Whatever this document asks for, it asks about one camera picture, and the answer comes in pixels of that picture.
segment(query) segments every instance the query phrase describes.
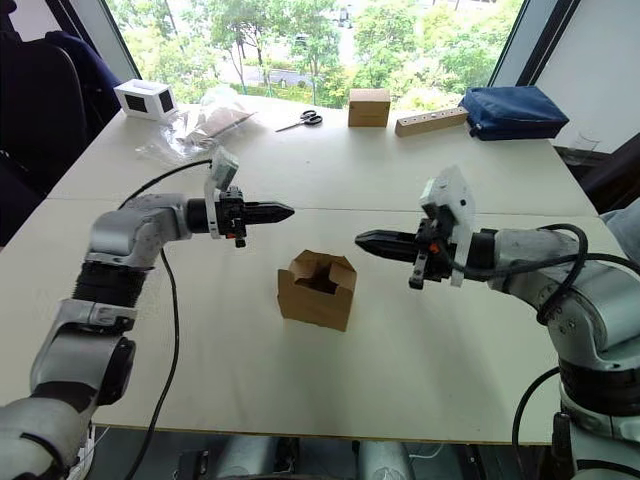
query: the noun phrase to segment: window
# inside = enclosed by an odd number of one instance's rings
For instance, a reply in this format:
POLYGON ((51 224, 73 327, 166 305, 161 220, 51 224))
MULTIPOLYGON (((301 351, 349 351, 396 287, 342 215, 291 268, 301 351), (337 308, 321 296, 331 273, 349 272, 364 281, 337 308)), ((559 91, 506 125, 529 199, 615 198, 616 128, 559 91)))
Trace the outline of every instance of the window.
POLYGON ((342 108, 389 88, 393 108, 454 106, 487 84, 523 0, 106 0, 144 79, 198 102, 238 92, 342 108))

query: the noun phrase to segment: table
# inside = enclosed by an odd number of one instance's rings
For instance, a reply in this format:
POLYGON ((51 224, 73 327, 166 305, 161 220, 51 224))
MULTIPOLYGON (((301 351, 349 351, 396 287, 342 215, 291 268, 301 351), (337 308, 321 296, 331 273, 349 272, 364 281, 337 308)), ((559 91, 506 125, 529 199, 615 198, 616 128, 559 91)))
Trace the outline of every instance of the table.
MULTIPOLYGON (((0 254, 0 404, 28 395, 33 357, 57 301, 72 291, 90 225, 116 207, 46 200, 0 254)), ((373 228, 413 230, 418 219, 414 212, 299 209, 281 224, 250 227, 246 249, 207 235, 169 245, 183 332, 158 427, 508 442, 519 397, 556 361, 551 342, 518 300, 473 282, 410 290, 410 265, 353 243, 373 228), (280 316, 276 271, 305 248, 345 255, 358 272, 346 333, 280 316)), ((492 228, 560 221, 584 228, 593 251, 620 253, 597 218, 477 216, 479 227, 492 228)), ((146 427, 171 355, 169 284, 161 268, 149 275, 129 336, 138 351, 128 392, 95 420, 146 427)), ((549 442, 557 388, 549 381, 532 398, 524 443, 549 442)))
MULTIPOLYGON (((482 142, 469 137, 465 126, 398 138, 394 114, 386 130, 350 129, 345 110, 261 97, 242 101, 259 113, 221 141, 239 158, 235 183, 248 199, 278 199, 295 208, 417 211, 426 180, 458 164, 478 213, 597 215, 547 140, 482 142), (274 132, 308 108, 324 117, 320 126, 274 132)), ((120 112, 50 198, 126 198, 169 168, 135 152, 155 128, 120 112)), ((158 190, 202 196, 202 184, 202 172, 191 171, 158 190)))

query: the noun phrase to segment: glass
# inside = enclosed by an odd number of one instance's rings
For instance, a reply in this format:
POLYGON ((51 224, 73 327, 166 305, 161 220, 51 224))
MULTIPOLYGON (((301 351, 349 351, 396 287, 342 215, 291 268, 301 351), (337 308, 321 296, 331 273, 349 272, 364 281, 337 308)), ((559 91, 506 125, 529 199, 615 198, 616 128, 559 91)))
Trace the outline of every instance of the glass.
POLYGON ((107 0, 148 80, 178 101, 207 88, 343 108, 388 88, 439 110, 486 85, 523 0, 107 0))
POLYGON ((600 140, 595 140, 596 134, 591 130, 581 130, 576 139, 567 147, 563 155, 564 161, 568 165, 590 164, 594 158, 594 152, 600 144, 600 140))

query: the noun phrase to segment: tree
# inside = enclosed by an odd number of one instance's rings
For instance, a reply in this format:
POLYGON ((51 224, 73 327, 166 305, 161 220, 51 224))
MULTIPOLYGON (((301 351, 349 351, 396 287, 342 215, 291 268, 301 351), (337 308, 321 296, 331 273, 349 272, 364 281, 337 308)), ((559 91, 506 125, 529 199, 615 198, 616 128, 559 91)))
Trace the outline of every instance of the tree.
POLYGON ((288 6, 288 26, 280 30, 291 38, 291 53, 300 70, 311 76, 314 105, 323 73, 339 65, 340 37, 326 15, 335 5, 335 0, 292 0, 288 6))
POLYGON ((447 41, 441 63, 452 75, 444 83, 449 92, 464 93, 468 87, 489 81, 504 48, 521 0, 504 0, 494 15, 486 16, 447 41))
POLYGON ((123 32, 142 78, 172 86, 178 101, 197 103, 218 83, 216 53, 202 40, 163 39, 154 27, 123 32))
POLYGON ((437 88, 416 87, 398 99, 396 107, 400 110, 443 110, 457 105, 461 98, 462 95, 446 93, 437 88))
POLYGON ((422 17, 422 47, 430 50, 442 48, 453 39, 462 28, 458 15, 449 6, 439 4, 422 17))
POLYGON ((266 65, 265 50, 276 32, 283 28, 283 2, 273 0, 232 0, 230 8, 235 10, 235 25, 241 32, 244 44, 254 47, 258 55, 258 66, 262 71, 264 84, 269 88, 269 69, 266 65))
POLYGON ((347 103, 352 80, 353 76, 342 66, 328 69, 318 81, 318 103, 325 107, 342 108, 347 103))
POLYGON ((356 55, 362 64, 355 78, 358 86, 388 86, 392 72, 415 54, 416 20, 410 0, 376 0, 364 10, 355 35, 356 55))
POLYGON ((121 30, 153 27, 166 39, 178 33, 167 0, 107 0, 107 5, 121 30))
POLYGON ((191 26, 191 38, 200 37, 207 45, 224 51, 233 64, 242 91, 247 93, 244 81, 244 38, 238 23, 237 3, 240 0, 192 0, 191 8, 183 13, 183 18, 191 26))

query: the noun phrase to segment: small cardboard box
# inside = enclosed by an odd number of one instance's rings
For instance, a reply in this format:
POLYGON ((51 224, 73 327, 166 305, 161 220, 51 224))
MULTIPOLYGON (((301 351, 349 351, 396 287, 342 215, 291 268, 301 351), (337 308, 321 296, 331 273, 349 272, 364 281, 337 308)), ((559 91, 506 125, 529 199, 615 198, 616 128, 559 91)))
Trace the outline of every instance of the small cardboard box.
POLYGON ((353 88, 349 92, 349 126, 386 127, 390 108, 386 88, 353 88))
POLYGON ((344 332, 356 277, 345 257, 305 250, 288 270, 278 270, 280 312, 284 318, 344 332))

